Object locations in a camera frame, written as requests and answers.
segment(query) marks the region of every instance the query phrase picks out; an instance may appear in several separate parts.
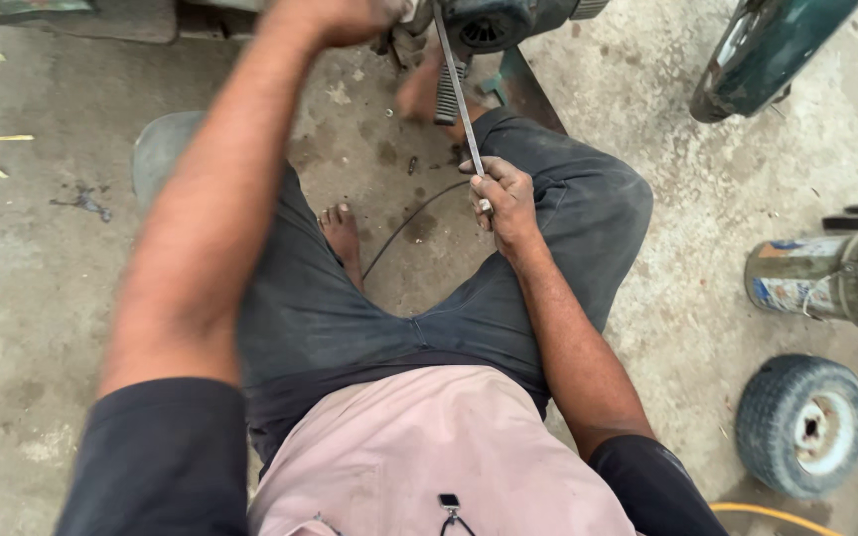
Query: paint can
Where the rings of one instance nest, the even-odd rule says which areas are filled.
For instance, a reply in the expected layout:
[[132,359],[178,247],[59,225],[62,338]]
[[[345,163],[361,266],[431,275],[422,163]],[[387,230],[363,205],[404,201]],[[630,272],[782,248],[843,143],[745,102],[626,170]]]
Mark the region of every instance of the paint can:
[[762,309],[858,326],[858,233],[762,242],[746,261],[744,279],[750,301]]

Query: toe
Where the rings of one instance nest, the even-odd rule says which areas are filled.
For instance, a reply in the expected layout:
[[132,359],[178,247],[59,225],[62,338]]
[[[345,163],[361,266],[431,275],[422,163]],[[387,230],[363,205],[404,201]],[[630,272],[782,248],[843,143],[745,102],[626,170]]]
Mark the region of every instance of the toe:
[[348,203],[340,203],[340,221],[343,223],[354,223],[357,217],[353,215]]

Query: dirty floor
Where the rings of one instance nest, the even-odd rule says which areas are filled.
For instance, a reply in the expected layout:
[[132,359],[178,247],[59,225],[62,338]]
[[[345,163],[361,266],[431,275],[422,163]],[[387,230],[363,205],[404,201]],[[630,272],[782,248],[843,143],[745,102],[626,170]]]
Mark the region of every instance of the dirty floor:
[[[858,202],[858,12],[766,111],[694,122],[685,101],[732,3],[613,0],[523,49],[568,131],[638,170],[655,192],[644,248],[605,336],[661,440],[709,500],[745,500],[858,534],[858,470],[823,502],[786,502],[746,478],[731,408],[760,363],[818,354],[858,374],[858,329],[755,309],[747,252],[820,234]],[[130,154],[157,116],[207,106],[238,46],[152,47],[0,29],[0,535],[51,531],[91,402],[113,291],[138,227]],[[387,117],[399,80],[368,50],[325,55],[305,91],[290,157],[315,210],[361,219],[364,262],[422,200],[461,177],[431,128]],[[415,172],[407,169],[418,157]],[[100,213],[50,203],[93,189]],[[493,251],[462,193],[417,217],[370,274],[370,296],[407,315],[430,307]],[[551,429],[567,441],[557,414]],[[731,534],[804,534],[725,514]]]

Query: jeans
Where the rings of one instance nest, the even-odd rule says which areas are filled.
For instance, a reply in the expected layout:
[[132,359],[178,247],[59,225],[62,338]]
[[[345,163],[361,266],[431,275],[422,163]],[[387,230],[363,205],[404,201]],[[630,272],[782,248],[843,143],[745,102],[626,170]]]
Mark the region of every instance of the jeans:
[[[164,116],[138,139],[135,190],[147,209],[202,113]],[[650,220],[647,183],[610,154],[500,108],[473,128],[482,155],[529,173],[542,236],[591,323],[604,329]],[[327,394],[420,366],[488,364],[532,395],[544,416],[542,359],[512,267],[494,253],[451,296],[411,318],[353,286],[284,167],[280,205],[240,305],[238,358],[248,427],[265,464]]]

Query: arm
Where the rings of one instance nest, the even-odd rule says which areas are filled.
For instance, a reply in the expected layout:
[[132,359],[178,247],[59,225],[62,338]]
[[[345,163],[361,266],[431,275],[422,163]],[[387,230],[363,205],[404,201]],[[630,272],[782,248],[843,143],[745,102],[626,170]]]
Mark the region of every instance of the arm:
[[99,396],[165,378],[239,384],[237,307],[270,231],[306,72],[388,28],[403,0],[278,0],[148,214]]
[[532,178],[497,157],[483,157],[485,177],[472,177],[473,201],[488,198],[496,246],[511,263],[542,351],[548,388],[586,462],[598,445],[620,435],[654,438],[644,408],[618,358],[591,325],[555,265],[535,219]]

